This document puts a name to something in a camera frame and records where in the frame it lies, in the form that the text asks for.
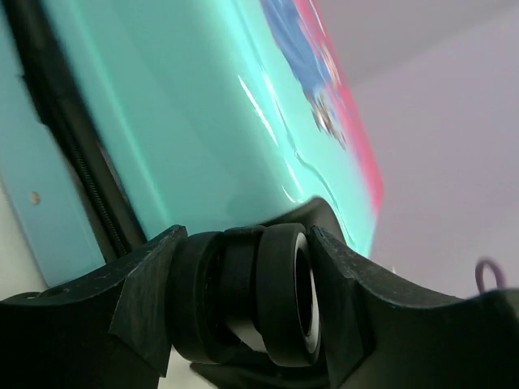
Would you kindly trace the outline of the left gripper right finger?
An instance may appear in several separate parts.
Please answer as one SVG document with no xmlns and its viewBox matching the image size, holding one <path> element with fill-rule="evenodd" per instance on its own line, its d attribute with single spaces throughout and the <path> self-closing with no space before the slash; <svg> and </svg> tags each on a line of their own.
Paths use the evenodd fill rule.
<svg viewBox="0 0 519 389">
<path fill-rule="evenodd" d="M 515 388 L 518 291 L 460 299 L 418 286 L 313 228 L 333 388 Z"/>
</svg>

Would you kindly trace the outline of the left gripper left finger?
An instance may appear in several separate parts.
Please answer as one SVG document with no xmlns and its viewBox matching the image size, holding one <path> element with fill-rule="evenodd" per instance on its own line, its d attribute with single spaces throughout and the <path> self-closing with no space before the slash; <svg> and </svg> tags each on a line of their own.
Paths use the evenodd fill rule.
<svg viewBox="0 0 519 389">
<path fill-rule="evenodd" d="M 171 343 L 165 290 L 175 225 L 138 250 L 41 293 L 1 302 L 3 388 L 156 388 Z"/>
</svg>

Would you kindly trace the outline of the pink and teal suitcase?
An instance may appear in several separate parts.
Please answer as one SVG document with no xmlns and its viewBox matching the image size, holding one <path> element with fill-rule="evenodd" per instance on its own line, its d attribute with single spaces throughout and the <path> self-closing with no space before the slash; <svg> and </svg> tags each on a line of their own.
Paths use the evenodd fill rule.
<svg viewBox="0 0 519 389">
<path fill-rule="evenodd" d="M 2 2 L 1 185 L 34 292 L 182 226 L 169 361 L 333 388 L 309 234 L 368 259 L 383 183 L 315 2 Z"/>
</svg>

